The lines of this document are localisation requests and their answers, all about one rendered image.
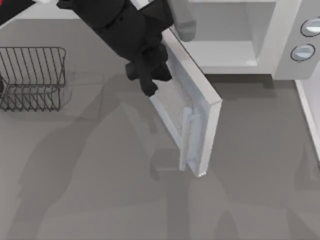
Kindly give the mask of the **pale grey rounded box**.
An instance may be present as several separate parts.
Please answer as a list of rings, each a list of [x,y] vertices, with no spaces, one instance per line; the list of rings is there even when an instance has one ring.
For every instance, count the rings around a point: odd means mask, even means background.
[[[189,0],[168,0],[168,4],[179,39],[183,42],[191,42],[196,36],[197,23]]]

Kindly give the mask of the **grey round microwave knob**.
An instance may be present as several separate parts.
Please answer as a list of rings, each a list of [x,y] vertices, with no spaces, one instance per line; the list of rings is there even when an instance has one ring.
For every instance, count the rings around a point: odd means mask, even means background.
[[[312,44],[296,46],[290,53],[290,57],[295,62],[304,62],[313,57],[316,48]]]
[[[320,16],[307,19],[300,27],[300,33],[306,38],[320,35]]]

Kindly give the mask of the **white furniture panel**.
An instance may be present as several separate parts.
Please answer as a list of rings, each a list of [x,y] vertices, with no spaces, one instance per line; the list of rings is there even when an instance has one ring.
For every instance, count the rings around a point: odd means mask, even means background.
[[[313,114],[311,100],[301,80],[295,80],[295,87],[303,110],[304,118],[312,140],[313,149],[316,155],[317,164],[320,166],[320,131],[317,128],[316,118]]]

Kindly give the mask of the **pale microwave door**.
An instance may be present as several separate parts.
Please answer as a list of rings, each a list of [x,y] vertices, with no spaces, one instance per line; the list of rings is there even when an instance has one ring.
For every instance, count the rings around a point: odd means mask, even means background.
[[[179,148],[178,163],[184,108],[197,110],[200,115],[199,146],[195,161],[186,167],[200,178],[208,172],[223,100],[178,36],[171,29],[165,30],[162,36],[172,79],[157,81],[158,90],[150,101]]]

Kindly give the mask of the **pale microwave oven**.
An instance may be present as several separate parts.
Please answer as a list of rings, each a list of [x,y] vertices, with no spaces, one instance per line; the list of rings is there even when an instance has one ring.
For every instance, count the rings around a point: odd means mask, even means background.
[[[301,25],[320,16],[320,0],[189,0],[196,36],[184,43],[205,74],[271,75],[306,80],[320,62],[320,35],[305,37]],[[296,46],[315,47],[296,62]]]

